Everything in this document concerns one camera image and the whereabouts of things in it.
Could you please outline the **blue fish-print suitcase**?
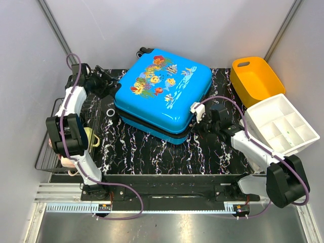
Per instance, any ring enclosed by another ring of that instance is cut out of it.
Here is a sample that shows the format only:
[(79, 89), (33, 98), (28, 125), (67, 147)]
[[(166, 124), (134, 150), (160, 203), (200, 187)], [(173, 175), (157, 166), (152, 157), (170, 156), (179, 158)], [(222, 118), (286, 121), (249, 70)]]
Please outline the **blue fish-print suitcase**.
[(160, 49), (141, 47), (137, 62), (119, 80), (113, 101), (123, 122), (171, 144), (191, 131), (192, 104), (212, 86), (211, 69)]

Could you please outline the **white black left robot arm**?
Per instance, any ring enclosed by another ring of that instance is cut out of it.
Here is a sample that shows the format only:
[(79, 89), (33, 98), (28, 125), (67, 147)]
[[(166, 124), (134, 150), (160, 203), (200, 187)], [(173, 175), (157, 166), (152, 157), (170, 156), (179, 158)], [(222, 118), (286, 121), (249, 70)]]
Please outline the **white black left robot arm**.
[(82, 176), (83, 193), (105, 200), (109, 188), (103, 184), (102, 172), (89, 153), (92, 136), (87, 136), (80, 112), (89, 94), (99, 99), (112, 95), (118, 89), (118, 80), (99, 65), (91, 69), (87, 63), (73, 64), (71, 70), (61, 107), (46, 119), (48, 135), (54, 152), (71, 162)]

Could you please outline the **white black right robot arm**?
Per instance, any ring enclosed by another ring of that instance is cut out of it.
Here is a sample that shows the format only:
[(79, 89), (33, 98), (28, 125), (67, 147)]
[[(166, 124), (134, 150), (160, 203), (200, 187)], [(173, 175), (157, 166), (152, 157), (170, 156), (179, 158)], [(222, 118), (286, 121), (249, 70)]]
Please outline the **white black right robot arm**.
[(269, 198), (279, 208), (308, 203), (310, 188), (297, 156), (285, 156), (257, 141), (240, 124), (231, 122), (226, 107), (221, 104), (213, 105), (210, 112), (206, 112), (202, 103), (194, 102), (190, 112), (196, 116), (200, 130), (215, 134), (221, 142), (251, 158), (264, 171), (263, 175), (238, 176), (228, 189), (234, 200), (253, 194)]

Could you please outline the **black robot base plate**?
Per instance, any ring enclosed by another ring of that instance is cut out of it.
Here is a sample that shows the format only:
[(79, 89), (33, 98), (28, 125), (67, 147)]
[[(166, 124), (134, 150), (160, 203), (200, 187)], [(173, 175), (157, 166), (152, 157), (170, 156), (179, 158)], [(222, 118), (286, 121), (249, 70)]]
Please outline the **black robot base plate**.
[(268, 175), (108, 175), (108, 185), (86, 185), (80, 175), (53, 175), (54, 185), (75, 185), (82, 200), (125, 201), (138, 193), (143, 199), (193, 197), (210, 201), (258, 201), (262, 197), (284, 207), (288, 184), (281, 176)]

